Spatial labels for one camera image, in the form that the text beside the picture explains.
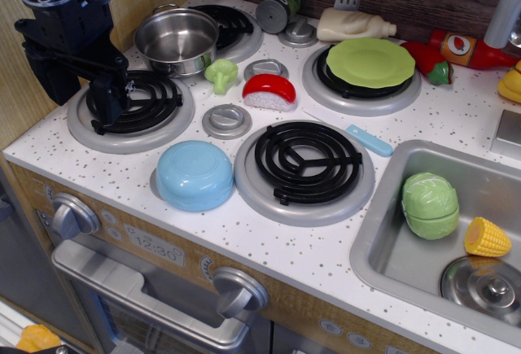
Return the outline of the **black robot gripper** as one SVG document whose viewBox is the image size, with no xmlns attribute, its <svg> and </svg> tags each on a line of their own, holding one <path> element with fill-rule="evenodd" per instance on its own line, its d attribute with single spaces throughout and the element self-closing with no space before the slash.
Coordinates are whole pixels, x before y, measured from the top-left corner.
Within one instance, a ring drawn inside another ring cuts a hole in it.
<svg viewBox="0 0 521 354">
<path fill-rule="evenodd" d="M 24 0 L 32 19 L 15 22 L 33 74 L 49 98 L 65 104 L 79 89 L 82 77 L 98 118 L 112 125 L 129 106 L 127 67 L 110 39 L 114 27 L 108 4 L 90 0 L 38 2 Z"/>
</svg>

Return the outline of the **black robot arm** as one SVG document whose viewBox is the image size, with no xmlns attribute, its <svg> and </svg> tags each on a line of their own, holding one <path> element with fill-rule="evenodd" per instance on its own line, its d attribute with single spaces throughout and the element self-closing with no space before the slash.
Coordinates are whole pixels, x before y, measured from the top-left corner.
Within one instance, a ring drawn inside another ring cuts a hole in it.
<svg viewBox="0 0 521 354">
<path fill-rule="evenodd" d="M 129 105 L 129 62 L 111 41 L 110 1 L 22 0 L 33 18 L 15 22 L 48 96 L 63 105 L 86 79 L 102 125 L 114 124 Z"/>
</svg>

